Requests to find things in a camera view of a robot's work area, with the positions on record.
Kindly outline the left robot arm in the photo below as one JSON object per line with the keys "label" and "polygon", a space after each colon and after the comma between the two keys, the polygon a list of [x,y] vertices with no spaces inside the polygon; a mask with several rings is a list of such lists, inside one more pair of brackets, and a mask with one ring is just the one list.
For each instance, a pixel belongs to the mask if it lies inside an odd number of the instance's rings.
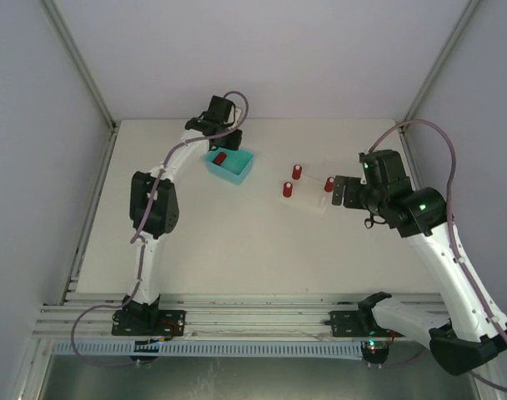
{"label": "left robot arm", "polygon": [[132,176],[128,215],[135,229],[130,242],[137,245],[138,265],[122,312],[136,327],[158,326],[160,293],[154,275],[163,245],[179,219],[176,184],[186,169],[209,150],[240,147],[240,128],[248,110],[248,99],[239,91],[213,96],[205,111],[185,123],[178,143],[157,167]]}

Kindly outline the red large spring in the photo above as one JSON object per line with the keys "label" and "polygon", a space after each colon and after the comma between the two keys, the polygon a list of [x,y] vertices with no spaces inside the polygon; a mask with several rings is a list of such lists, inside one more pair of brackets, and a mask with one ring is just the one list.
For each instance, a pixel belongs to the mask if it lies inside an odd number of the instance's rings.
{"label": "red large spring", "polygon": [[328,177],[324,184],[324,191],[331,193],[334,190],[334,177]]}

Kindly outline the white peg fixture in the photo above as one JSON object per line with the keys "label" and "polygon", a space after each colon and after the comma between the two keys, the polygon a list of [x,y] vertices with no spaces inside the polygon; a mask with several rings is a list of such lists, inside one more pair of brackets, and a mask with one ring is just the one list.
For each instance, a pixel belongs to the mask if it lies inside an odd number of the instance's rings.
{"label": "white peg fixture", "polygon": [[303,175],[299,180],[287,182],[293,184],[293,194],[290,198],[284,198],[282,188],[279,196],[282,203],[310,213],[325,213],[330,203],[331,193],[324,191],[324,181]]}

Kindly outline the teal plastic bin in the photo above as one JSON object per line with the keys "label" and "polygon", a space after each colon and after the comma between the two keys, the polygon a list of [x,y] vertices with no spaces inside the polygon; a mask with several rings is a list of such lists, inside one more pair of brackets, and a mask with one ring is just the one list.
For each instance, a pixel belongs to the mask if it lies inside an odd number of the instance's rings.
{"label": "teal plastic bin", "polygon": [[[227,158],[219,166],[213,164],[213,160],[220,152],[226,153]],[[228,150],[219,148],[207,153],[204,161],[207,169],[213,175],[235,185],[240,185],[253,167],[254,155],[244,149]]]}

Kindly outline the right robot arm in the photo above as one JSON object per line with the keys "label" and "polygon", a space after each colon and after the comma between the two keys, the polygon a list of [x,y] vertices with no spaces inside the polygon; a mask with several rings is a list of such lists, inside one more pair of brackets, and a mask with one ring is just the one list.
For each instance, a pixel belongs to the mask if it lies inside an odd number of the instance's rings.
{"label": "right robot arm", "polygon": [[386,224],[397,230],[424,262],[448,311],[436,317],[377,292],[359,302],[359,327],[369,336],[390,330],[421,344],[454,376],[507,350],[507,316],[477,277],[441,193],[413,189],[394,150],[360,153],[359,163],[362,177],[335,177],[333,205],[367,211],[367,228]]}

